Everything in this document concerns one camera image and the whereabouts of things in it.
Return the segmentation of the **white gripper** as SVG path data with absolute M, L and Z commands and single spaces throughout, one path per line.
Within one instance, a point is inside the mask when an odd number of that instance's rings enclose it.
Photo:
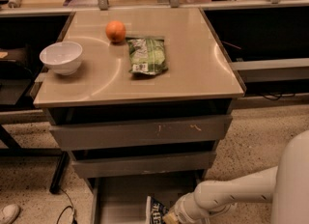
M 197 205 L 192 193 L 183 195 L 176 202 L 174 211 L 163 216 L 163 221 L 165 224 L 210 224 L 208 213 Z

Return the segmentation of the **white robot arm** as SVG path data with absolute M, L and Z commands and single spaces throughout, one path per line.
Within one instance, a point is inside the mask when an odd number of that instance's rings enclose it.
M 202 224 L 235 203 L 272 203 L 270 224 L 309 224 L 309 131 L 293 138 L 275 167 L 230 181 L 200 182 L 163 217 Z

